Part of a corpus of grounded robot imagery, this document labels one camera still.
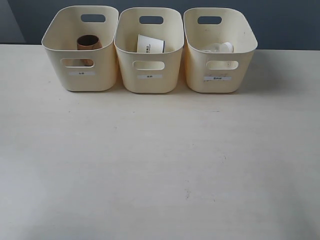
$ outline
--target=gray wall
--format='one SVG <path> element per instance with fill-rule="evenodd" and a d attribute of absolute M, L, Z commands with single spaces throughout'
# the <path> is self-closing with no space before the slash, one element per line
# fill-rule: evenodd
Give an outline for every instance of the gray wall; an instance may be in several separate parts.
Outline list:
<path fill-rule="evenodd" d="M 40 44 L 58 10 L 72 5 L 167 7 L 183 13 L 194 7 L 227 7 L 242 12 L 260 49 L 320 50 L 320 0 L 8 0 L 25 40 Z"/>
<path fill-rule="evenodd" d="M 0 43 L 25 43 L 7 0 L 0 0 Z"/>

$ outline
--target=white paper cup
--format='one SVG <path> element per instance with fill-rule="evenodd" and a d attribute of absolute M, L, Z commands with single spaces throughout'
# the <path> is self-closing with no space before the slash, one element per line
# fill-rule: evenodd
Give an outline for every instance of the white paper cup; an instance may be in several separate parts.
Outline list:
<path fill-rule="evenodd" d="M 136 47 L 137 53 L 144 53 L 144 54 L 161 54 L 165 51 L 165 41 L 138 35 L 138 43 Z"/>

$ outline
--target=bin label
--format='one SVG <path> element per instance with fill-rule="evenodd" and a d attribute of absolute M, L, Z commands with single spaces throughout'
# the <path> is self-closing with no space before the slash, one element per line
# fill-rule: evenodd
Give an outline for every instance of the bin label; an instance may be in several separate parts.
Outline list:
<path fill-rule="evenodd" d="M 203 81 L 230 81 L 231 79 L 231 76 L 205 76 Z"/>
<path fill-rule="evenodd" d="M 95 71 L 70 71 L 69 75 L 71 76 L 85 76 L 85 75 L 96 75 Z"/>
<path fill-rule="evenodd" d="M 138 79 L 162 79 L 162 74 L 138 75 Z"/>

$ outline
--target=storage bin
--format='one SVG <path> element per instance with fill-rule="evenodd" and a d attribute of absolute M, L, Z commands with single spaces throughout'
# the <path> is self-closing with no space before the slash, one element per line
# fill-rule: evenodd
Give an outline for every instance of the storage bin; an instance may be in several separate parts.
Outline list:
<path fill-rule="evenodd" d="M 236 91 L 258 46 L 245 16 L 229 8 L 201 7 L 187 10 L 183 21 L 187 41 L 185 74 L 188 86 L 199 93 Z M 233 44 L 234 52 L 201 50 L 212 43 L 225 42 Z"/>
<path fill-rule="evenodd" d="M 65 89 L 104 91 L 115 84 L 118 18 L 118 10 L 110 6 L 70 6 L 56 14 L 41 43 Z M 97 36 L 102 48 L 77 50 L 77 39 L 83 35 Z M 81 59 L 93 60 L 93 66 Z"/>
<path fill-rule="evenodd" d="M 164 53 L 136 52 L 138 34 L 164 40 Z M 114 44 L 126 89 L 155 94 L 167 93 L 176 87 L 184 45 L 179 12 L 162 7 L 127 9 L 120 14 Z"/>

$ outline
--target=white table surface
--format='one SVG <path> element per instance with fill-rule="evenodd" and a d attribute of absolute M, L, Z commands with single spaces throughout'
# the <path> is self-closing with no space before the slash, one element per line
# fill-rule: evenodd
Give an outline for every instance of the white table surface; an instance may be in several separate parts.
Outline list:
<path fill-rule="evenodd" d="M 0 45 L 0 240 L 320 239 L 320 52 L 257 50 L 233 94 L 65 90 Z"/>

